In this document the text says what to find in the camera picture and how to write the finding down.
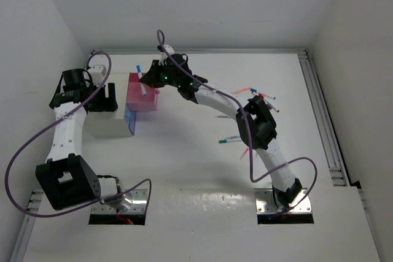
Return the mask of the pink drawer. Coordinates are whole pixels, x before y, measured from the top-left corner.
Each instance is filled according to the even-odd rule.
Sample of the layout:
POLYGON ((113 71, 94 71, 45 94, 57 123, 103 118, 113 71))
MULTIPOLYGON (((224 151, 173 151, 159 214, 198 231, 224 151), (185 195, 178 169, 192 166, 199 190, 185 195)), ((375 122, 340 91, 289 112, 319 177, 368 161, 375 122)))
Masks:
POLYGON ((157 110, 159 91, 139 82, 136 72, 131 72, 128 79, 126 104, 132 112, 154 112, 157 110))

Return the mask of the blue transparent drawer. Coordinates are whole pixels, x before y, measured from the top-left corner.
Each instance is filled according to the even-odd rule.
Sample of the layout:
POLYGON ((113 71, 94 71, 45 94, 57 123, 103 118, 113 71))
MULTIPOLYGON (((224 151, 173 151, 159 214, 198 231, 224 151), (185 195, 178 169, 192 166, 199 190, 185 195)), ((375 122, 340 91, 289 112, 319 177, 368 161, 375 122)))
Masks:
POLYGON ((137 120, 137 111, 132 111, 128 107, 127 104, 125 104, 125 111, 124 111, 124 116, 123 119, 128 127, 129 132, 131 133, 132 136, 135 135, 135 127, 136 127, 136 120, 137 120))

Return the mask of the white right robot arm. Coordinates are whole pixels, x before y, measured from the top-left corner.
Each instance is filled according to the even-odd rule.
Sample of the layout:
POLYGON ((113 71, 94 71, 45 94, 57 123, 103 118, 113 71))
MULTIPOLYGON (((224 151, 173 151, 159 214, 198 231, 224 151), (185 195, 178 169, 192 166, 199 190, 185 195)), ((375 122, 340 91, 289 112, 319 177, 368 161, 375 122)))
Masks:
POLYGON ((172 86, 184 99, 211 107, 233 119, 241 140, 258 154, 270 173, 276 200, 286 210, 290 207, 302 185, 281 152, 276 140, 276 122, 261 97, 240 99, 214 88, 206 78, 193 74, 188 59, 180 54, 163 61, 153 60, 139 81, 151 88, 172 86))

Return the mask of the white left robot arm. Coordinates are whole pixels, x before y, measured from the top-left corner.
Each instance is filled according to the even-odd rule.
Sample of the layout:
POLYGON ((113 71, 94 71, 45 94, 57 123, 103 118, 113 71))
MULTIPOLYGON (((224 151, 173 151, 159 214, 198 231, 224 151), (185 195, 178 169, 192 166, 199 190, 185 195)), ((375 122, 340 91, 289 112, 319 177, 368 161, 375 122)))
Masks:
POLYGON ((107 74, 104 65, 64 71, 49 104, 60 123, 44 164, 35 175, 55 210, 63 210, 101 196, 98 176, 82 156, 82 131, 110 136, 110 120, 118 118, 115 83, 100 83, 107 74))

